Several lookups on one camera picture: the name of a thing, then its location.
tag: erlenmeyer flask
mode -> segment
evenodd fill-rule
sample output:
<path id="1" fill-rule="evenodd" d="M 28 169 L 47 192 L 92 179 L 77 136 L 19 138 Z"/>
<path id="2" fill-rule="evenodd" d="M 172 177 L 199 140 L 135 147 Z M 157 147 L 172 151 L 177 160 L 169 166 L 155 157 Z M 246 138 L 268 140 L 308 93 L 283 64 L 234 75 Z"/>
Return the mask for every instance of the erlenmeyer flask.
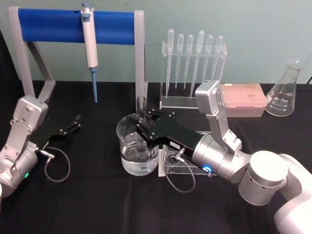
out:
<path id="1" fill-rule="evenodd" d="M 296 96 L 297 77 L 303 68 L 303 62 L 290 59 L 281 79 L 266 95 L 267 107 L 265 110 L 274 116 L 288 116 L 293 112 Z"/>

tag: plastic dropper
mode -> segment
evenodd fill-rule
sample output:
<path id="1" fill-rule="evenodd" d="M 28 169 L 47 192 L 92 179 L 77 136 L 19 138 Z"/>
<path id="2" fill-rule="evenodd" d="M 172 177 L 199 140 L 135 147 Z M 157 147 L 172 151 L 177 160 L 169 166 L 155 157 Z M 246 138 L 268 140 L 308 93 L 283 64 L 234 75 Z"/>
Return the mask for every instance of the plastic dropper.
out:
<path id="1" fill-rule="evenodd" d="M 193 73 L 193 79 L 192 79 L 192 86 L 191 86 L 191 93 L 190 98 L 192 97 L 192 93 L 195 87 L 195 81 L 197 76 L 197 70 L 198 70 L 198 63 L 199 63 L 199 57 L 201 49 L 203 48 L 205 38 L 205 32 L 203 30 L 200 30 L 197 36 L 197 43 L 196 43 L 196 59 L 195 59 L 195 66 L 194 66 L 194 73 Z"/>
<path id="2" fill-rule="evenodd" d="M 186 56 L 185 70 L 184 70 L 184 88 L 185 88 L 185 84 L 186 84 L 187 72 L 189 70 L 191 51 L 193 48 L 193 38 L 194 37 L 192 34 L 189 34 L 187 36 L 187 42 L 186 42 L 187 56 Z"/>
<path id="3" fill-rule="evenodd" d="M 176 56 L 176 67 L 175 67 L 175 88 L 177 84 L 177 80 L 179 78 L 179 69 L 180 69 L 180 60 L 181 60 L 181 54 L 182 54 L 182 48 L 183 48 L 183 40 L 184 40 L 184 35 L 179 34 L 177 36 L 177 56 Z"/>
<path id="4" fill-rule="evenodd" d="M 221 51 L 222 43 L 223 43 L 223 36 L 219 35 L 215 44 L 215 58 L 214 58 L 213 70 L 211 72 L 211 79 L 215 78 L 215 69 L 216 69 L 216 64 L 218 63 L 218 58 L 219 58 L 219 53 Z"/>
<path id="5" fill-rule="evenodd" d="M 171 28 L 168 30 L 168 40 L 167 40 L 168 65 L 167 65 L 167 79 L 166 79 L 166 98 L 168 96 L 169 84 L 170 84 L 171 57 L 172 57 L 172 49 L 174 48 L 174 37 L 175 37 L 175 31 Z"/>
<path id="6" fill-rule="evenodd" d="M 205 58 L 205 61 L 204 61 L 203 76 L 202 76 L 202 79 L 201 79 L 202 83 L 205 80 L 207 66 L 208 66 L 208 59 L 210 57 L 210 51 L 211 51 L 211 48 L 213 46 L 213 41 L 214 41 L 213 35 L 208 35 L 207 41 L 206 41 L 206 48 L 205 48 L 207 57 Z"/>

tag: pipette tip box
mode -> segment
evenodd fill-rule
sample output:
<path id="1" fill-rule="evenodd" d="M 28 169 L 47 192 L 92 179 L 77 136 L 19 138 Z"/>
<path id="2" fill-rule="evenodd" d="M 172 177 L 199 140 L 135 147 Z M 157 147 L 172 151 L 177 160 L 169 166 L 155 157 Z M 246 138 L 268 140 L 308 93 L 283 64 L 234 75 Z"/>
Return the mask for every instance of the pipette tip box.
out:
<path id="1" fill-rule="evenodd" d="M 222 84 L 227 117 L 261 117 L 267 101 L 260 84 Z"/>

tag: clear acrylic stand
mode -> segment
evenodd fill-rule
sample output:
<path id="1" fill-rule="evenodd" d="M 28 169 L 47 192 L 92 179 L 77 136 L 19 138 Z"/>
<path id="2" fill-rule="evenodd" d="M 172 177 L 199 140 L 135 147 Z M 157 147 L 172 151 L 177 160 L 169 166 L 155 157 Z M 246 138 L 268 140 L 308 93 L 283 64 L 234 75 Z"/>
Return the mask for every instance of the clear acrylic stand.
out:
<path id="1" fill-rule="evenodd" d="M 227 57 L 227 48 L 225 44 L 222 44 L 221 50 L 216 54 L 215 52 L 216 46 L 213 46 L 210 55 L 208 58 L 208 65 L 206 70 L 206 75 L 204 80 L 211 79 L 212 76 L 214 79 L 221 80 L 222 73 L 225 65 L 225 60 Z M 216 55 L 218 56 L 215 72 L 213 73 L 213 63 Z M 196 46 L 193 45 L 191 50 L 190 63 L 186 78 L 186 87 L 184 88 L 184 71 L 185 71 L 185 63 L 187 57 L 186 45 L 183 45 L 181 52 L 181 60 L 179 67 L 179 75 L 178 82 L 176 87 L 176 58 L 177 58 L 177 46 L 174 45 L 172 51 L 172 60 L 171 60 L 171 72 L 170 72 L 170 85 L 168 95 L 166 97 L 166 78 L 167 78 L 167 63 L 168 63 L 168 49 L 167 44 L 162 42 L 162 59 L 161 59 L 161 76 L 160 76 L 160 102 L 159 108 L 186 108 L 186 109 L 198 109 L 197 102 L 195 98 L 195 90 L 202 83 L 203 79 L 203 69 L 205 58 L 208 56 L 205 50 L 205 46 L 203 46 L 198 63 L 197 76 L 195 81 L 195 88 L 192 93 L 192 97 L 190 98 L 191 92 L 191 82 L 193 78 L 194 66 L 195 66 L 195 58 L 196 58 Z"/>
<path id="2" fill-rule="evenodd" d="M 210 132 L 198 132 L 201 134 L 210 134 Z M 165 170 L 167 174 L 190 174 L 189 169 L 180 161 L 174 161 L 172 156 L 177 154 L 177 151 L 173 148 L 170 148 L 166 145 L 163 145 L 162 149 L 163 156 L 159 157 L 158 166 L 161 170 L 158 171 L 158 176 L 164 176 L 163 165 L 165 163 Z M 194 175 L 207 175 L 207 172 L 203 171 L 199 167 L 192 164 L 189 160 L 185 160 L 185 162 L 189 165 L 190 169 L 194 173 Z"/>

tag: black cable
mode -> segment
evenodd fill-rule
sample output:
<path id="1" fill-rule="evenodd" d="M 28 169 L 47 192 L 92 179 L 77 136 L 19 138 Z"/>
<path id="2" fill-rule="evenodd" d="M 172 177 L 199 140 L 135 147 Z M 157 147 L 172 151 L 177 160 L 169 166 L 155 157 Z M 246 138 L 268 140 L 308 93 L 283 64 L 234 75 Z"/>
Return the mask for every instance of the black cable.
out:
<path id="1" fill-rule="evenodd" d="M 68 163 L 68 171 L 67 171 L 67 175 L 63 178 L 63 179 L 59 179 L 59 180 L 56 180 L 56 179 L 52 179 L 48 173 L 47 173 L 47 167 L 48 167 L 48 164 L 50 162 L 50 160 L 48 160 L 44 166 L 44 173 L 45 175 L 47 176 L 47 178 L 49 180 L 51 180 L 52 182 L 55 182 L 55 183 L 60 183 L 60 182 L 63 182 L 64 180 L 66 180 L 70 174 L 70 161 L 69 161 L 69 158 L 67 156 L 66 153 L 64 153 L 62 150 L 58 149 L 58 148 L 54 148 L 54 147 L 46 147 L 46 149 L 50 149 L 50 150 L 56 150 L 56 151 L 59 151 L 60 153 L 62 153 L 64 155 L 64 157 L 66 158 L 67 160 L 67 163 Z"/>
<path id="2" fill-rule="evenodd" d="M 167 171 L 166 171 L 166 162 L 168 161 L 168 158 L 166 158 L 166 160 L 164 161 L 164 173 L 165 173 L 165 176 L 166 176 L 166 178 L 167 178 L 167 180 L 169 181 L 169 183 L 172 185 L 172 187 L 175 189 L 175 190 L 177 190 L 178 192 L 180 192 L 180 193 L 184 193 L 184 194 L 187 194 L 187 193 L 190 193 L 191 191 L 193 191 L 194 190 L 194 188 L 195 188 L 195 186 L 196 186 L 196 180 L 195 180 L 195 176 L 194 176 L 194 173 L 193 173 L 193 171 L 191 170 L 191 168 L 190 168 L 190 166 L 184 161 L 184 160 L 180 160 L 181 162 L 183 162 L 184 164 L 185 164 L 185 166 L 189 169 L 189 171 L 190 171 L 190 173 L 191 173 L 191 175 L 192 175 L 192 179 L 193 179 L 193 186 L 192 186 L 192 188 L 191 189 L 189 189 L 189 190 L 180 190 L 180 189 L 178 189 L 172 182 L 171 182 L 171 180 L 169 179 L 169 177 L 168 177 L 168 175 L 167 175 Z"/>
<path id="3" fill-rule="evenodd" d="M 308 80 L 307 84 L 309 84 L 311 80 L 312 80 L 312 77 Z"/>

